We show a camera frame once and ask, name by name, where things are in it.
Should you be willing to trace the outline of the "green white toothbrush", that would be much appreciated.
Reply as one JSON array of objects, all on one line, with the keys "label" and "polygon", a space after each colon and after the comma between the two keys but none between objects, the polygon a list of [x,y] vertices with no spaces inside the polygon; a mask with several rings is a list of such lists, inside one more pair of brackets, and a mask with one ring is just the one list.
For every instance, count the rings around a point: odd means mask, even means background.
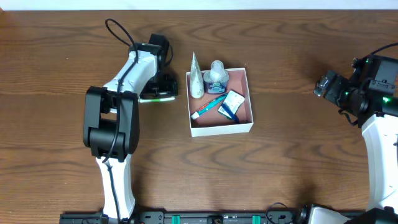
[{"label": "green white toothbrush", "polygon": [[166,97],[166,98],[154,98],[154,99],[143,99],[139,98],[138,102],[140,103],[159,103],[159,102],[167,102],[175,100],[174,96]]}]

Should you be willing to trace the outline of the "white Pantene tube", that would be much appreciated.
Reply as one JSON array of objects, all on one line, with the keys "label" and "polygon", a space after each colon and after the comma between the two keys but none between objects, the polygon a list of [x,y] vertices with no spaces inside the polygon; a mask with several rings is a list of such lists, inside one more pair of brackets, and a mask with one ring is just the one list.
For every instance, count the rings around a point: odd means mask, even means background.
[{"label": "white Pantene tube", "polygon": [[193,98],[199,99],[204,93],[203,76],[196,55],[193,53],[190,70],[190,95]]}]

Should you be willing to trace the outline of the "teal Colgate toothpaste tube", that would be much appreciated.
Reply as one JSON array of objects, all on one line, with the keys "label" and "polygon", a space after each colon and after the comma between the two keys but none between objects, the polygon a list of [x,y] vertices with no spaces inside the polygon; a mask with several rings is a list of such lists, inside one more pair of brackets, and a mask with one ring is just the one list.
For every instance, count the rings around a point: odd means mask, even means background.
[{"label": "teal Colgate toothpaste tube", "polygon": [[217,104],[221,103],[225,98],[227,97],[227,94],[224,93],[212,101],[206,103],[203,105],[201,108],[197,109],[190,117],[191,119],[195,120],[199,118],[201,115],[207,113],[209,110],[211,110],[213,107],[215,107]]}]

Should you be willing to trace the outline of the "Dettol foam soap bottle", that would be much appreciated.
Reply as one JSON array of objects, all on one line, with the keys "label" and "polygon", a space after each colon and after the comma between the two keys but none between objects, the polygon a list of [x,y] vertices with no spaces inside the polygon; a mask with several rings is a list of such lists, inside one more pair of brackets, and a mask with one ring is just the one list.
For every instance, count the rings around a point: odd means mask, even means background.
[{"label": "Dettol foam soap bottle", "polygon": [[229,74],[224,69],[223,63],[215,60],[211,64],[211,69],[203,74],[203,81],[207,94],[222,94],[226,92]]}]

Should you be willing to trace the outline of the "green white soap bar pack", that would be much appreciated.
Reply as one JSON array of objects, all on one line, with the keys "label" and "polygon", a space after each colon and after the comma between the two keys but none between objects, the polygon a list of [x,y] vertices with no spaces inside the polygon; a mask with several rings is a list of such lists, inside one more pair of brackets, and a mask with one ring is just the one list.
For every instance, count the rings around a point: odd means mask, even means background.
[{"label": "green white soap bar pack", "polygon": [[[227,97],[224,99],[224,102],[222,102],[222,105],[225,104],[228,106],[229,110],[233,113],[236,114],[237,110],[239,107],[244,103],[245,97],[240,95],[239,93],[236,93],[233,90],[230,90],[227,94]],[[220,106],[218,109],[219,114],[224,115],[228,119],[232,119],[232,117],[225,111],[225,109]]]}]

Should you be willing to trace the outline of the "blue disposable razor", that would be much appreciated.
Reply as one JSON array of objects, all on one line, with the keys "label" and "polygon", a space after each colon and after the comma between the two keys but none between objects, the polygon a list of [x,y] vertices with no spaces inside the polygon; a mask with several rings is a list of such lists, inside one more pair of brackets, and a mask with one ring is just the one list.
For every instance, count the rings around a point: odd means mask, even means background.
[{"label": "blue disposable razor", "polygon": [[239,118],[230,110],[230,108],[228,107],[228,105],[226,105],[225,103],[223,103],[221,105],[221,107],[228,113],[228,115],[231,117],[231,119],[236,123],[239,124]]}]

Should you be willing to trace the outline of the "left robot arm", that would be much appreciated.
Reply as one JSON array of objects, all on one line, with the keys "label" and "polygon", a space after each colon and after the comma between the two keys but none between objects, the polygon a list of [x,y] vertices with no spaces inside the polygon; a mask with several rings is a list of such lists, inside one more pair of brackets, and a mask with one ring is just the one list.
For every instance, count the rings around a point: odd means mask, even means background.
[{"label": "left robot arm", "polygon": [[164,72],[173,50],[165,36],[132,44],[118,74],[85,95],[83,143],[99,165],[104,207],[98,218],[82,223],[129,223],[136,204],[131,187],[131,159],[140,134],[139,104],[174,100],[177,80]]}]

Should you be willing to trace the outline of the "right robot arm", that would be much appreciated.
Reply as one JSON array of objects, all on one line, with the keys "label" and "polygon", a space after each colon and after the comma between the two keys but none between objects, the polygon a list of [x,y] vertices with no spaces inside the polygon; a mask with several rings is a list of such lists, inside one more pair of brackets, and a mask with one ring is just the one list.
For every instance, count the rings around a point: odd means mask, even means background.
[{"label": "right robot arm", "polygon": [[356,117],[368,155],[368,209],[348,217],[314,205],[307,223],[397,223],[397,60],[371,53],[356,58],[353,75],[345,78],[330,70],[318,81],[314,94]]}]

